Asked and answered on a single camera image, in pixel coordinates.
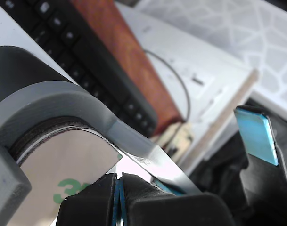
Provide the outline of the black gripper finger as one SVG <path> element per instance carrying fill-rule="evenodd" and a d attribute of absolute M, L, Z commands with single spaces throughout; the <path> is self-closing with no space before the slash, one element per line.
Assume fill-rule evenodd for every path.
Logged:
<path fill-rule="evenodd" d="M 271 114 L 242 105 L 234 115 L 249 162 L 240 174 L 249 202 L 287 212 L 287 147 L 274 135 Z"/>
<path fill-rule="evenodd" d="M 105 174 L 78 194 L 66 197 L 59 226 L 233 226 L 232 214 L 213 194 L 174 195 L 141 177 Z"/>

